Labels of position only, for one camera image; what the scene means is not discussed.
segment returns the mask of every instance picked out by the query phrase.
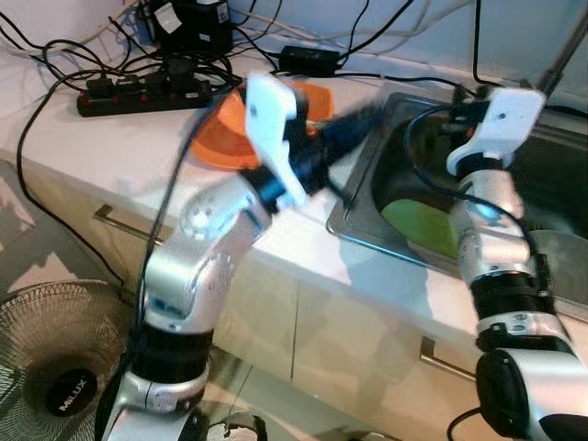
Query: cabinet door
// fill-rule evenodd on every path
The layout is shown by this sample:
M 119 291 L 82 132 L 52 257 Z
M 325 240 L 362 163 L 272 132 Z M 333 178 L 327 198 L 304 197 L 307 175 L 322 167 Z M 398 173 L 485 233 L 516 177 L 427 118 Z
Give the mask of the cabinet door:
M 297 281 L 248 254 L 237 266 L 214 344 L 290 381 Z
M 430 441 L 433 372 L 421 333 L 401 317 L 344 293 L 300 284 L 293 383 L 405 441 Z
M 102 205 L 99 200 L 71 188 L 58 176 L 27 172 L 26 179 L 30 192 L 43 206 L 75 228 L 106 258 L 121 277 L 129 278 L 130 271 L 125 266 L 123 255 L 117 247 L 117 242 L 124 241 L 125 238 L 115 235 L 106 225 L 92 220 L 92 215 Z M 94 253 L 83 244 L 80 246 L 100 268 L 103 268 Z M 108 278 L 107 270 L 103 269 L 106 278 L 114 281 L 113 278 Z
M 475 346 L 473 338 L 470 345 L 459 348 L 440 339 L 435 341 L 435 357 L 450 366 L 475 372 L 480 356 L 481 351 Z M 447 427 L 451 422 L 462 413 L 480 406 L 476 384 L 435 367 L 427 366 L 427 369 L 433 378 L 431 424 L 437 428 L 431 441 L 446 441 Z M 460 423 L 454 430 L 454 437 L 457 441 L 507 439 L 497 435 L 481 415 L 474 415 Z
M 114 221 L 144 232 L 145 235 L 149 234 L 153 227 L 152 220 L 118 207 L 113 207 L 108 216 Z M 99 223 L 98 220 L 91 220 L 91 222 Z M 127 289 L 134 291 L 139 281 L 147 241 L 145 238 L 136 237 L 112 225 L 104 225 L 104 228 L 108 230 L 108 234 L 114 239 L 113 245 L 125 268 L 125 286 Z M 171 233 L 172 228 L 164 225 L 158 237 L 165 240 Z

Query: stainless steel sink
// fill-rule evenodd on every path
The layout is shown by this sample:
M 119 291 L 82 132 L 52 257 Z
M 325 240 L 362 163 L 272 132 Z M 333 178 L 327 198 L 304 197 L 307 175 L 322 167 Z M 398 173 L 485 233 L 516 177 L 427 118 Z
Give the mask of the stainless steel sink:
M 408 119 L 439 103 L 405 94 L 391 95 L 385 112 L 390 124 L 372 133 L 359 155 L 345 190 L 353 208 L 337 203 L 327 224 L 329 231 L 383 253 L 459 276 L 455 260 L 408 240 L 392 228 L 381 211 L 394 200 L 412 199 L 449 212 L 453 201 L 426 187 L 412 170 L 401 143 Z M 442 118 L 415 127 L 413 141 L 418 164 L 437 184 L 455 187 L 445 167 L 450 146 L 439 137 Z M 526 203 L 525 221 L 532 230 L 556 230 L 588 239 L 588 149 L 586 137 L 537 125 L 516 153 L 510 168 Z M 579 262 L 585 268 L 588 262 Z M 588 293 L 571 303 L 588 304 Z

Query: cabinet handle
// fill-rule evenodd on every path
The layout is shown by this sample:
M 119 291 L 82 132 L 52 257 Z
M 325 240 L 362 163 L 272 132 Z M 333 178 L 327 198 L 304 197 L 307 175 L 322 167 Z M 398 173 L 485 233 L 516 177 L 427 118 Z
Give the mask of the cabinet handle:
M 121 230 L 122 232 L 126 232 L 128 234 L 130 234 L 131 236 L 135 236 L 138 237 L 139 239 L 143 239 L 144 241 L 147 241 L 149 239 L 149 234 L 147 234 L 146 232 L 142 232 L 141 230 L 137 230 L 134 227 L 131 227 L 130 225 L 127 225 L 126 223 L 120 222 L 116 219 L 112 219 L 110 218 L 108 215 L 112 212 L 112 207 L 110 207 L 107 204 L 104 204 L 102 207 L 100 207 L 96 213 L 94 213 L 94 216 L 92 216 L 93 219 L 96 219 L 97 221 L 101 221 L 103 223 L 105 223 L 106 225 L 110 225 L 111 227 L 114 227 L 118 230 Z M 164 244 L 164 240 L 160 239 L 159 237 L 155 239 L 155 244 L 156 245 L 163 245 Z
M 435 341 L 430 338 L 423 337 L 421 340 L 421 355 L 420 360 L 426 365 L 433 368 L 441 369 L 451 375 L 466 379 L 467 381 L 476 381 L 476 376 L 466 369 L 454 366 L 446 361 L 443 361 L 435 356 Z

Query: white cable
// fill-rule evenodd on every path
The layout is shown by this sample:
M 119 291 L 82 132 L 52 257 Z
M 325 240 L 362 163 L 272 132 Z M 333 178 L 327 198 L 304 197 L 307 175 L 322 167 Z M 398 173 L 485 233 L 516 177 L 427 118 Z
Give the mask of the white cable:
M 243 14 L 244 16 L 249 16 L 251 18 L 256 18 L 260 21 L 265 21 L 266 23 L 272 23 L 273 22 L 273 26 L 276 26 L 278 28 L 282 28 L 284 30 L 286 30 L 287 32 L 290 32 L 294 35 L 297 35 L 299 37 L 302 37 L 305 40 L 312 40 L 312 41 L 320 41 L 320 39 L 317 39 L 316 36 L 313 36 L 311 33 L 307 33 L 307 32 L 303 32 L 300 30 L 297 30 L 296 28 L 293 28 L 292 26 L 288 26 L 285 25 L 284 23 L 281 23 L 279 21 L 275 21 L 270 17 L 264 17 L 264 16 L 258 16 L 257 14 L 253 14 L 251 12 L 248 11 L 242 11 L 241 9 L 236 9 L 234 7 L 230 8 L 231 11 L 235 11 L 238 12 L 239 14 Z
M 138 1 L 139 0 L 129 0 L 129 2 L 125 3 L 125 5 L 123 5 L 112 17 L 114 19 L 119 18 L 125 12 L 127 12 L 132 6 L 136 5 L 138 3 Z M 95 31 L 93 31 L 87 35 L 84 35 L 82 38 L 80 38 L 76 42 L 80 43 L 80 44 L 85 44 L 88 41 L 95 39 L 98 35 L 100 35 L 102 32 L 104 32 L 109 26 L 110 26 L 110 22 L 104 23 L 98 29 L 96 29 Z M 70 46 L 68 44 L 58 44 L 58 45 L 50 47 L 47 50 L 47 52 L 48 53 L 59 52 L 59 51 L 63 51 L 64 49 L 70 49 L 70 48 L 72 48 L 72 46 Z M 18 56 L 23 56 L 23 57 L 29 57 L 31 55 L 36 55 L 36 56 L 40 57 L 43 54 L 43 51 L 40 51 L 37 49 L 32 50 L 32 51 L 23 51 L 21 49 L 17 49 L 17 48 L 5 46 L 5 45 L 1 46 L 1 50 L 9 52 L 13 55 L 18 55 Z
M 419 17 L 414 22 L 413 28 L 410 30 L 411 33 L 416 32 L 416 30 L 421 26 L 421 24 L 423 23 L 423 20 L 424 20 L 424 16 L 426 16 L 426 13 L 429 11 L 430 5 L 431 5 L 431 0 L 424 0 L 423 8 L 421 9 L 421 13 L 419 14 Z M 408 35 L 402 37 L 402 40 L 397 42 L 390 49 L 387 49 L 383 52 L 379 52 L 378 55 L 380 55 L 381 53 L 388 53 L 388 52 L 396 51 L 398 48 L 400 48 L 400 46 L 402 46 L 404 43 L 406 43 L 411 38 L 412 38 L 412 36 L 408 36 Z
M 417 30 L 412 30 L 412 31 L 387 30 L 386 32 L 384 32 L 383 35 L 391 35 L 391 36 L 395 36 L 395 37 L 414 37 L 415 35 L 419 35 L 422 32 L 424 32 L 425 30 L 431 28 L 433 25 L 435 25 L 442 18 L 445 18 L 449 14 L 454 13 L 458 9 L 462 8 L 463 6 L 469 5 L 470 3 L 471 3 L 471 0 L 457 1 L 455 4 L 448 6 L 443 11 L 438 12 L 434 17 L 429 18 L 425 22 L 425 24 L 421 28 L 418 28 Z M 374 32 L 375 32 L 374 29 L 361 29 L 361 30 L 356 30 L 356 35 L 373 34 Z M 348 37 L 350 34 L 351 34 L 350 31 L 344 31 L 344 32 L 337 32 L 337 33 L 329 34 L 329 35 L 323 35 L 318 39 L 318 41 L 341 39 L 343 37 Z
M 416 37 L 417 35 L 421 35 L 423 32 L 425 32 L 429 28 L 431 28 L 434 25 L 436 25 L 443 18 L 447 17 L 450 14 L 453 14 L 457 10 L 461 9 L 464 6 L 469 5 L 470 3 L 471 3 L 470 0 L 461 0 L 461 1 L 457 2 L 457 3 L 455 3 L 454 5 L 448 7 L 444 11 L 441 11 L 441 12 L 437 13 L 435 16 L 431 17 L 420 28 L 413 29 L 413 31 L 410 33 L 411 35 L 404 36 L 404 38 L 401 41 L 399 41 L 398 43 L 396 43 L 391 48 L 387 48 L 387 49 L 384 49 L 384 50 L 381 50 L 381 51 L 374 51 L 374 52 L 366 51 L 366 53 L 370 53 L 372 55 L 383 55 L 385 53 L 390 53 L 392 51 L 396 51 L 398 48 L 400 48 L 400 46 L 402 46 L 404 43 L 406 43 L 412 37 Z

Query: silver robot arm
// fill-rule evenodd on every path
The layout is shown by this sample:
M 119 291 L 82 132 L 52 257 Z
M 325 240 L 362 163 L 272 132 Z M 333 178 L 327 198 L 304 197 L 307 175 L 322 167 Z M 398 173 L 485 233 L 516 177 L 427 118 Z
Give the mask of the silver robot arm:
M 544 98 L 537 91 L 493 89 L 488 100 L 469 142 L 447 158 L 447 170 L 460 177 L 461 193 L 520 220 L 524 205 L 504 168 Z M 499 435 L 515 439 L 588 440 L 588 369 L 555 312 L 546 257 L 530 248 L 521 224 L 487 205 L 460 201 L 450 219 L 480 318 L 482 416 Z
M 146 350 L 122 377 L 104 440 L 176 440 L 190 428 L 208 431 L 193 408 L 208 381 L 212 332 L 235 266 L 270 224 L 240 175 L 187 202 L 179 227 L 147 265 Z
M 363 141 L 381 114 L 368 108 L 310 137 L 308 103 L 269 75 L 248 79 L 246 106 L 247 136 L 264 166 L 192 197 L 172 236 L 151 255 L 144 323 L 131 361 L 103 394 L 98 409 L 107 418 L 96 419 L 96 440 L 266 441 L 256 417 L 237 413 L 209 427 L 196 407 L 234 269 L 273 214 L 333 188 L 329 166 Z

